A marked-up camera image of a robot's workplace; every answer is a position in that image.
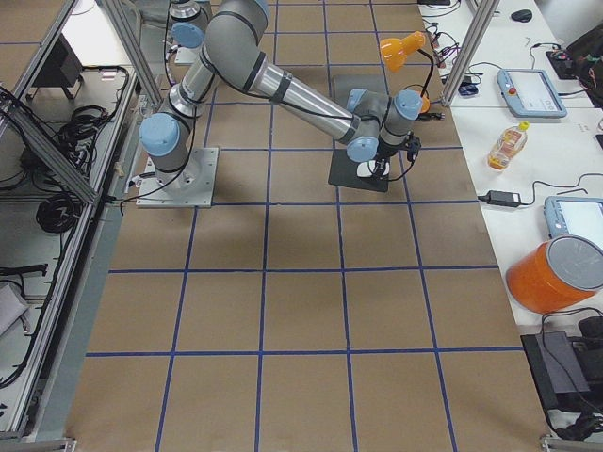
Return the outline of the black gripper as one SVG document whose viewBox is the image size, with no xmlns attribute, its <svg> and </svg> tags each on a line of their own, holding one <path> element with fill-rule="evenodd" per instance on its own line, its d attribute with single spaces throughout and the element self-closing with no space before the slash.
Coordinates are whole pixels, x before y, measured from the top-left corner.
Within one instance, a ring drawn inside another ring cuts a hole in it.
<svg viewBox="0 0 603 452">
<path fill-rule="evenodd" d="M 378 143 L 376 160 L 372 160 L 371 174 L 375 178 L 388 178 L 390 173 L 389 160 L 400 150 L 400 144 L 389 144 L 380 140 Z"/>
</svg>

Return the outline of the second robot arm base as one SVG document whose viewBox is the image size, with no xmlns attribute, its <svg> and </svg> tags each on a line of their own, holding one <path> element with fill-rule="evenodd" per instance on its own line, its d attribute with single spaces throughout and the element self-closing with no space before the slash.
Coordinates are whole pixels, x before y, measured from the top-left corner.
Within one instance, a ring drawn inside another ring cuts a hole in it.
<svg viewBox="0 0 603 452">
<path fill-rule="evenodd" d="M 213 17 L 209 1 L 170 1 L 169 31 L 176 65 L 191 65 L 201 51 Z"/>
</svg>

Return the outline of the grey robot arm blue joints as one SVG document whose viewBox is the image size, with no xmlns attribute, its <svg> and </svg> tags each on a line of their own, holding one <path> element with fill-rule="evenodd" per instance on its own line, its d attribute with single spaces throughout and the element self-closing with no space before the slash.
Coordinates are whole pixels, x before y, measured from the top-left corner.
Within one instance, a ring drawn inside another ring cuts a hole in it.
<svg viewBox="0 0 603 452">
<path fill-rule="evenodd" d="M 269 62 L 259 48 L 268 21 L 264 1 L 222 2 L 213 11 L 201 51 L 183 80 L 171 87 L 159 111 L 142 122 L 140 141 L 156 171 L 174 174 L 164 186 L 187 166 L 192 154 L 188 137 L 217 80 L 242 94 L 280 105 L 312 124 L 344 145 L 353 162 L 376 160 L 380 140 L 399 143 L 399 152 L 404 151 L 422 107 L 418 92 L 404 89 L 390 97 L 351 89 L 346 105 L 340 106 Z"/>
</svg>

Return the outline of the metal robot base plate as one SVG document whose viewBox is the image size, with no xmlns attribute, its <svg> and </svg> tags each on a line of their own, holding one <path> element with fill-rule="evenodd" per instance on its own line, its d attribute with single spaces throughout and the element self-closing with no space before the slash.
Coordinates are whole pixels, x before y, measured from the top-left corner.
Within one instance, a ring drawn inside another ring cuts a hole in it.
<svg viewBox="0 0 603 452">
<path fill-rule="evenodd" d="M 184 171 L 169 185 L 164 186 L 174 177 L 167 173 L 157 172 L 155 162 L 147 158 L 146 170 L 154 175 L 143 178 L 139 183 L 139 198 L 135 199 L 141 208 L 209 208 L 212 204 L 216 172 L 220 149 L 197 148 L 192 150 L 191 157 Z"/>
</svg>

